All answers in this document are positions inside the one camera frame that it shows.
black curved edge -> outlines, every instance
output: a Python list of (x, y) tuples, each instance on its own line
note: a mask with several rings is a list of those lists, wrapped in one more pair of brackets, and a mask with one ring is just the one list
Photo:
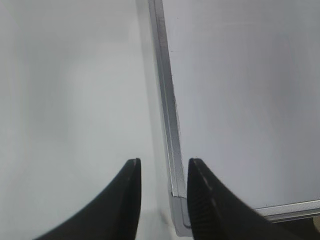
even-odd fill
[(141, 209), (141, 161), (126, 162), (112, 182), (73, 217), (36, 240), (134, 240)]
[(195, 240), (302, 239), (245, 205), (201, 159), (189, 161), (187, 205)]

